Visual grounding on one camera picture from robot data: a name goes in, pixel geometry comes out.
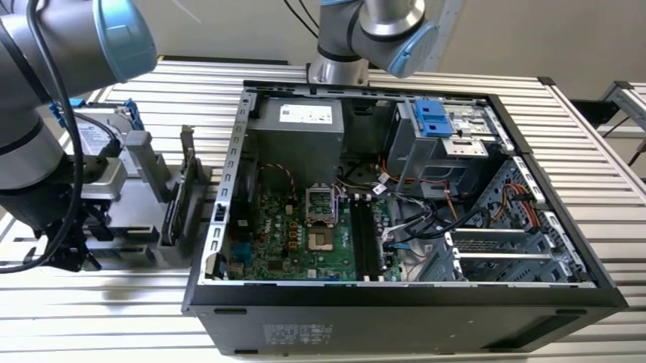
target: robotic arm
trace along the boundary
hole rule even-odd
[[[404,78],[419,70],[436,41],[424,0],[320,0],[319,57],[308,81],[367,85],[371,62]]]
[[[82,158],[68,95],[150,71],[156,51],[129,0],[2,0],[2,7],[13,14],[0,17],[0,205],[49,238],[45,254],[1,268],[6,273],[66,258],[56,249],[80,230],[92,160]],[[64,105],[73,159],[34,110],[53,100]]]

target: motherboard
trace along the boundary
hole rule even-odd
[[[232,246],[229,278],[248,281],[357,280],[356,258],[359,252],[364,256],[364,251],[355,248],[352,201],[317,188],[308,196],[305,193],[297,194],[296,201],[285,194],[266,192],[261,195],[253,240]],[[367,238],[372,240],[364,240],[360,244],[372,245],[376,251],[377,236],[381,228],[388,226],[389,218],[385,200],[372,202],[365,204],[371,214],[368,228],[373,230]],[[379,255],[368,255],[381,270],[381,279],[399,281],[396,261],[391,268],[381,268],[379,258]]]

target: aluminum slat table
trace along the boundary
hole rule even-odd
[[[153,147],[168,164],[181,159],[181,125],[196,126],[196,152],[214,168],[214,193],[244,79],[304,82],[304,68],[160,61],[152,73],[96,91],[90,101],[137,102]],[[417,73],[396,79],[381,71],[371,72],[371,85],[499,95],[630,309],[528,355],[296,356],[253,361],[646,361],[646,187],[559,89],[528,77]],[[24,256],[34,245],[42,249],[44,242],[30,237],[29,229],[5,216],[0,256]],[[218,355],[198,321],[180,315],[186,277],[185,270],[72,274],[49,268],[0,276],[0,360],[233,361]]]

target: blue plastic latch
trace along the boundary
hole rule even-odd
[[[49,111],[52,112],[52,115],[56,118],[56,121],[57,121],[60,127],[62,129],[66,128],[68,126],[64,123],[64,119],[62,119],[62,116],[60,115],[60,111],[58,111],[58,104],[56,102],[52,102],[49,104]]]
[[[72,108],[78,108],[80,106],[85,105],[85,99],[84,98],[69,98],[69,105]],[[68,125],[64,121],[62,115],[60,114],[58,110],[58,104],[56,102],[52,102],[49,104],[49,111],[52,112],[53,117],[56,118],[56,121],[62,129],[66,129]]]
[[[416,100],[415,116],[421,126],[421,135],[429,138],[449,138],[453,128],[439,101]]]
[[[128,108],[128,111],[130,112],[132,129],[142,130],[142,122],[141,118],[138,117],[137,104],[132,101],[132,98],[128,98],[128,101],[125,101],[122,105]]]
[[[69,104],[72,105],[72,108],[78,108],[80,106],[85,105],[85,99],[84,98],[69,98]]]

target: wire bundle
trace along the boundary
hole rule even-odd
[[[264,168],[276,168],[284,171],[284,174],[286,174],[286,177],[289,178],[289,185],[292,186],[292,199],[296,200],[296,183],[293,182],[293,177],[289,171],[280,164],[262,164],[260,170]]]
[[[399,176],[391,176],[391,174],[387,172],[387,167],[385,167],[385,158],[379,158],[380,159],[380,169],[381,169],[381,172],[385,173],[385,175],[388,175],[388,178],[393,181],[393,182],[399,182]],[[420,182],[423,183],[429,183],[429,184],[443,184],[444,185],[444,194],[445,194],[445,203],[448,204],[448,208],[451,209],[451,214],[453,215],[453,219],[457,220],[457,213],[455,212],[455,208],[453,208],[453,203],[451,202],[451,190],[449,190],[449,182],[448,180],[445,179],[441,179],[441,180],[428,180],[428,179],[419,179]],[[404,182],[405,183],[412,183],[415,181],[415,178],[405,178]]]
[[[500,205],[497,208],[497,212],[493,214],[493,218],[491,218],[491,222],[495,222],[499,217],[503,215],[504,208],[507,206],[507,190],[511,189],[516,195],[519,194],[528,194],[527,188],[520,184],[505,183],[503,186],[503,199],[500,200]],[[520,201],[520,207],[523,208],[524,213],[527,214],[528,222],[532,227],[540,227],[540,220],[537,219],[536,212],[533,211],[532,207],[529,206],[525,200]]]

